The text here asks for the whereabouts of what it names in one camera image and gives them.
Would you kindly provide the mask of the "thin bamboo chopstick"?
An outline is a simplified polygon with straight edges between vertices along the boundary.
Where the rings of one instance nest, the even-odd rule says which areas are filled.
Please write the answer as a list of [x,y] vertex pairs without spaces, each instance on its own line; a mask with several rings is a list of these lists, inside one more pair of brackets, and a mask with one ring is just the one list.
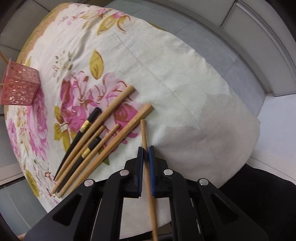
[[151,224],[152,224],[152,240],[157,241],[158,239],[158,225],[157,225],[157,215],[156,215],[156,206],[154,203],[154,197],[152,196],[152,189],[151,189],[151,180],[150,180],[150,172],[149,172],[149,159],[148,159],[148,142],[147,142],[147,127],[146,121],[140,120],[140,128],[142,134],[142,147],[144,149],[144,173],[145,173],[145,180],[147,184],[147,198],[149,204],[149,213],[151,217]]

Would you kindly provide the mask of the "floral tablecloth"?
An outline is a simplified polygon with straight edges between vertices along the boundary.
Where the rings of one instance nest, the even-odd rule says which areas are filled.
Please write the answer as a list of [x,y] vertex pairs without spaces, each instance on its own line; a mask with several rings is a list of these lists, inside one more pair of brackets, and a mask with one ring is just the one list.
[[104,121],[119,133],[145,104],[149,143],[185,178],[221,187],[246,163],[260,122],[193,48],[173,34],[112,8],[60,4],[36,27],[18,62],[38,70],[31,106],[9,106],[13,152],[46,211],[60,201],[54,176],[71,141],[96,107],[134,87]]

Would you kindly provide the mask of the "black chopstick gold band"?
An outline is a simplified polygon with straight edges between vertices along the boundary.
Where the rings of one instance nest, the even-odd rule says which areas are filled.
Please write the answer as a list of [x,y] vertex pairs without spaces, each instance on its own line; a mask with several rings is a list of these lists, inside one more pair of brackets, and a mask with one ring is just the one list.
[[80,139],[83,137],[84,133],[86,132],[86,130],[88,130],[88,128],[92,125],[92,123],[97,119],[97,117],[102,113],[102,110],[98,107],[96,107],[95,109],[93,109],[92,113],[88,116],[88,118],[85,120],[85,122],[83,123],[83,125],[81,126],[81,128],[79,129],[77,135],[74,137],[74,140],[72,141],[70,147],[68,148],[65,156],[63,157],[61,164],[57,170],[56,176],[54,178],[54,181],[57,180],[57,175],[60,172],[60,169],[63,167],[65,161],[67,160],[68,156],[71,154],[71,152],[73,151],[73,149],[75,148],[75,146],[78,144],[78,142],[80,141]]

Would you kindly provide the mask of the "pink perforated utensil holder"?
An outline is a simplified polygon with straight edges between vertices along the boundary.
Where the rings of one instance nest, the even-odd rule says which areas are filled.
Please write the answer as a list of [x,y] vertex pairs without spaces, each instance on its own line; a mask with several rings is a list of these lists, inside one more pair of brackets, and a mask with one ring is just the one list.
[[1,105],[30,106],[40,86],[37,69],[10,60],[1,82]]

